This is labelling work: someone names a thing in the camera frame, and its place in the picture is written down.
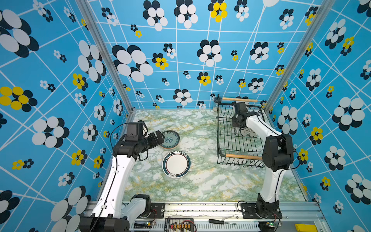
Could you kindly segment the white plate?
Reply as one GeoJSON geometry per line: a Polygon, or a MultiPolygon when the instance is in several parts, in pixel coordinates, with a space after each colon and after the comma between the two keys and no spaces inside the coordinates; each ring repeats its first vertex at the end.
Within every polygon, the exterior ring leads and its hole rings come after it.
{"type": "Polygon", "coordinates": [[[180,135],[173,131],[173,130],[167,130],[163,133],[164,136],[164,142],[160,145],[164,149],[173,149],[176,148],[180,142],[180,135]]]}
{"type": "Polygon", "coordinates": [[[252,138],[258,138],[259,136],[257,135],[256,132],[254,132],[252,129],[250,130],[249,132],[249,136],[252,137],[252,138]]]}
{"type": "Polygon", "coordinates": [[[251,130],[250,128],[240,128],[240,134],[241,134],[241,136],[243,136],[243,137],[246,137],[246,136],[250,137],[249,136],[250,130],[251,130]]]}
{"type": "Polygon", "coordinates": [[[184,177],[190,170],[191,160],[188,154],[182,151],[168,153],[162,161],[162,170],[168,178],[184,177]]]}

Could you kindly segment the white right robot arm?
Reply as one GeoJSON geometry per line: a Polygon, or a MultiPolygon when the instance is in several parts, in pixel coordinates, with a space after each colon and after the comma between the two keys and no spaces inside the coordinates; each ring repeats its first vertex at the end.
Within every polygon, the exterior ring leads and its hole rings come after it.
{"type": "Polygon", "coordinates": [[[266,123],[258,112],[249,111],[244,102],[234,104],[232,125],[251,129],[263,142],[261,156],[266,171],[263,187],[258,194],[256,214],[266,218],[279,210],[279,190],[283,175],[294,161],[294,148],[289,134],[282,134],[266,123]]]}

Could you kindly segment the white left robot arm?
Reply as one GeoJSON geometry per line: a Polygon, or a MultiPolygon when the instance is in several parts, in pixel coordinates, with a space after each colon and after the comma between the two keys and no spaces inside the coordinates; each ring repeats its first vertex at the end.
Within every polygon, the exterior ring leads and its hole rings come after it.
{"type": "Polygon", "coordinates": [[[126,133],[112,147],[113,168],[95,208],[88,217],[80,220],[82,232],[129,232],[139,217],[149,215],[151,199],[147,194],[134,195],[130,202],[122,205],[128,178],[137,161],[143,161],[141,154],[149,155],[149,150],[164,143],[161,131],[149,133],[146,124],[140,120],[124,124],[126,133]]]}

